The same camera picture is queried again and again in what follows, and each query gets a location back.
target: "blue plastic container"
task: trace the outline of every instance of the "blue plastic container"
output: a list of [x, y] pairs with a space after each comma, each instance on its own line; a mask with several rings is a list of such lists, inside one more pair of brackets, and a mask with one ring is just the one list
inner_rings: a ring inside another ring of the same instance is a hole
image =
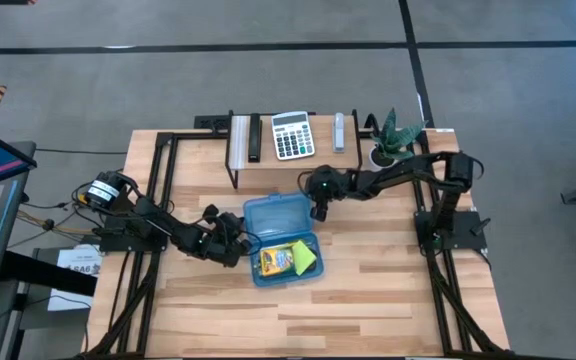
[[[314, 269], [306, 270], [301, 276], [287, 272], [264, 277], [259, 273], [259, 254], [250, 257], [252, 280], [260, 287], [283, 284], [287, 282], [310, 279], [324, 272], [324, 263], [319, 249], [317, 236], [312, 232], [313, 220], [309, 216], [310, 200], [302, 193], [279, 194], [248, 200], [244, 203], [246, 231], [256, 234], [261, 239], [261, 247], [277, 246], [302, 239], [317, 255]], [[253, 249], [258, 244], [250, 239]]]

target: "black floor line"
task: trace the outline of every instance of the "black floor line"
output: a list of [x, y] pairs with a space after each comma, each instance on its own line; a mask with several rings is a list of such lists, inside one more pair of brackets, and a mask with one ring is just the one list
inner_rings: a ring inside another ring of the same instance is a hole
[[426, 81], [424, 80], [424, 71], [421, 68], [421, 59], [419, 58], [419, 51], [415, 40], [415, 30], [412, 26], [408, 1], [399, 0], [399, 9], [401, 10], [401, 18], [404, 23], [404, 30], [406, 31], [406, 44], [408, 45], [410, 65], [412, 66], [412, 74], [415, 79], [415, 88], [417, 88], [417, 95], [419, 95], [419, 101], [421, 102], [421, 111], [423, 112], [422, 116], [424, 120], [427, 121], [426, 127], [434, 128], [435, 121], [433, 120], [432, 111], [430, 110], [428, 90], [426, 89]]
[[28, 5], [28, 0], [0, 0], [0, 5]]
[[385, 50], [405, 49], [403, 42], [294, 42], [260, 44], [198, 44], [198, 45], [148, 45], [132, 47], [48, 47], [0, 48], [0, 55], [43, 54], [135, 54], [135, 53], [184, 53], [229, 51], [287, 51], [287, 50]]
[[422, 41], [419, 49], [530, 49], [530, 48], [574, 48], [576, 40], [540, 41]]

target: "white pot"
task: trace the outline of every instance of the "white pot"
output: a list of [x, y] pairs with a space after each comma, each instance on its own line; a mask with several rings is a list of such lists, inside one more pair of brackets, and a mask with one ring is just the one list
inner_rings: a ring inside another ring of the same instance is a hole
[[390, 165], [388, 165], [388, 166], [377, 165], [377, 164], [373, 161], [373, 159], [372, 159], [372, 153], [373, 153], [374, 151], [377, 151], [377, 147], [376, 147], [376, 146], [375, 146], [374, 148], [372, 148], [372, 150], [370, 150], [370, 154], [368, 154], [368, 160], [370, 160], [370, 169], [371, 169], [371, 170], [379, 171], [379, 170], [381, 170], [381, 169], [387, 169], [387, 168], [390, 168], [390, 167], [395, 166], [395, 164], [397, 163], [397, 160], [394, 160], [394, 161], [392, 162], [392, 164], [390, 164]]

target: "potted plant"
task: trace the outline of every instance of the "potted plant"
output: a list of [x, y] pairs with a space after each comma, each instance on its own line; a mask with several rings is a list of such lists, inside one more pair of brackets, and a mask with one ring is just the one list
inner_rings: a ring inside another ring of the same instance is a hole
[[372, 136], [375, 141], [375, 147], [370, 151], [372, 165], [383, 169], [395, 165], [399, 160], [412, 157], [414, 154], [406, 150], [406, 146], [415, 141], [425, 124], [423, 122], [397, 130], [397, 115], [395, 108], [392, 108], [379, 136]]

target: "calculator display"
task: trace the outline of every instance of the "calculator display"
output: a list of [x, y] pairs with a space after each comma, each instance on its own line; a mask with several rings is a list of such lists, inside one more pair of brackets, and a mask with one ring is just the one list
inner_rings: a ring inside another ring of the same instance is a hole
[[308, 118], [305, 115], [293, 115], [286, 116], [278, 119], [273, 119], [272, 124], [274, 126], [281, 126], [286, 124], [294, 124], [302, 121], [307, 121]]

